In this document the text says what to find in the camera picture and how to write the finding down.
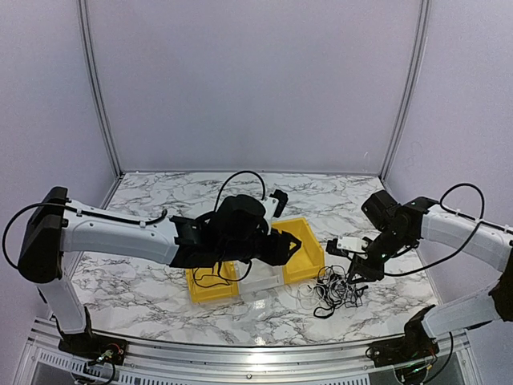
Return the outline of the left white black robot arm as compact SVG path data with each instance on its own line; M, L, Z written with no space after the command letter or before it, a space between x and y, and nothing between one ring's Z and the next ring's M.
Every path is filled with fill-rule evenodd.
M244 194L229 196L196 218L163 211L153 219L89 207L67 193L64 187L54 187L29 208L32 214L17 267L50 307L63 341L85 357L99 353L101 339L93 333L89 312L64 271L65 253L114 254L196 269L253 260L282 266L302 246L291 233L272 226L288 201L280 190L260 200Z

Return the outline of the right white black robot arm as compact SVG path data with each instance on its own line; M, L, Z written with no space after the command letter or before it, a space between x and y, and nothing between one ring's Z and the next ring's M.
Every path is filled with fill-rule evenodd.
M402 336L397 352L414 359L428 346L428 338L454 330L474 328L493 321L512 320L512 229L451 209L442 200L417 197L400 204L387 191L372 194L362 212L378 231L374 239L339 237L335 249L349 256L349 275L354 282L377 282L387 277L385 265L429 241L452 248L435 262L441 265L465 253L499 272L497 282L441 306L425 309L419 324Z

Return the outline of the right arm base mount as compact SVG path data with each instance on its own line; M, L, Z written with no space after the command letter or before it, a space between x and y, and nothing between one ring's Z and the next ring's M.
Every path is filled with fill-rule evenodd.
M404 325L404 335L372 342L366 350L366 357L375 367L407 363L416 359L434 356L439 352L435 338L428 336L422 320L434 305L425 307Z

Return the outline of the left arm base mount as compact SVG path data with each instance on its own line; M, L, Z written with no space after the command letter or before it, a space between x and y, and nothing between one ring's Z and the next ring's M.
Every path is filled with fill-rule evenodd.
M59 349L63 352L88 359L88 365L110 363L122 365L127 350L127 340L96 334L92 330L91 316L88 309L85 312L85 328L77 334L64 333L57 325L60 334Z

